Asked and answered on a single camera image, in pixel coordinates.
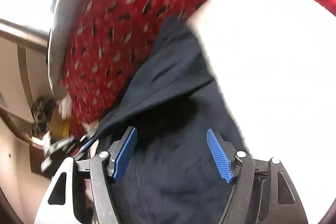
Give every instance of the yellow object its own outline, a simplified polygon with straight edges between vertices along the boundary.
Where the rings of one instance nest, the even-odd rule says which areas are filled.
[[[62,120],[61,115],[58,113],[58,109],[54,108],[52,116],[49,122],[49,130],[52,138],[61,140],[69,136],[70,120]]]

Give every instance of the white panel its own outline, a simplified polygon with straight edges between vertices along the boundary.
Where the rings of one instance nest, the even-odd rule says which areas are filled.
[[[210,0],[189,21],[255,159],[318,223],[336,197],[336,17],[313,0]]]
[[[0,92],[8,107],[8,112],[33,122],[33,117],[23,90],[19,63],[17,58],[17,44],[0,38]]]

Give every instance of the wall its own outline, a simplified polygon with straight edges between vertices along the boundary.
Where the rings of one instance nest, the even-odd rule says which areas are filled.
[[[17,139],[17,183],[25,224],[34,224],[37,209],[50,181],[30,170],[29,144]]]
[[[8,106],[3,108],[21,119],[33,122],[21,82],[17,44],[1,37],[0,68],[0,92]]]
[[[9,203],[25,224],[34,224],[49,180],[31,172],[29,144],[17,139],[1,119],[0,168],[0,186]]]
[[[20,201],[16,164],[17,139],[0,119],[0,186],[16,214],[27,223]]]
[[[12,122],[14,123],[14,125],[16,126],[16,128],[18,129],[18,132],[20,133],[20,135],[22,135],[22,133],[30,133],[32,130],[32,124],[30,122],[27,122],[25,120],[22,120],[10,113],[7,113],[9,118],[12,120]]]
[[[51,92],[48,80],[48,66],[45,63],[45,54],[27,48],[26,64],[33,101],[39,96],[53,97],[56,99],[65,96],[66,90],[61,84],[58,93],[52,94]]]

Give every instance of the silver screw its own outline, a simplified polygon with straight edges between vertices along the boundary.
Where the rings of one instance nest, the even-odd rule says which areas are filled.
[[[99,153],[99,158],[106,158],[109,155],[109,153],[107,151],[102,151]]]
[[[246,157],[246,153],[244,151],[238,151],[237,152],[237,156],[238,156],[238,158],[245,158]]]
[[[87,136],[87,133],[79,140],[80,142],[82,142]]]
[[[280,160],[277,159],[277,158],[272,158],[272,163],[274,163],[274,164],[279,164],[279,163],[280,163]]]

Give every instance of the dark navy fabric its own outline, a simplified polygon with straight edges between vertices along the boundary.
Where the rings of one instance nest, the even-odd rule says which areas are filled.
[[[177,19],[163,24],[120,106],[103,119],[97,153],[128,126],[137,129],[138,143],[125,176],[110,186],[123,223],[218,223],[231,185],[216,168],[207,130],[217,130],[236,150],[246,149],[197,39]]]

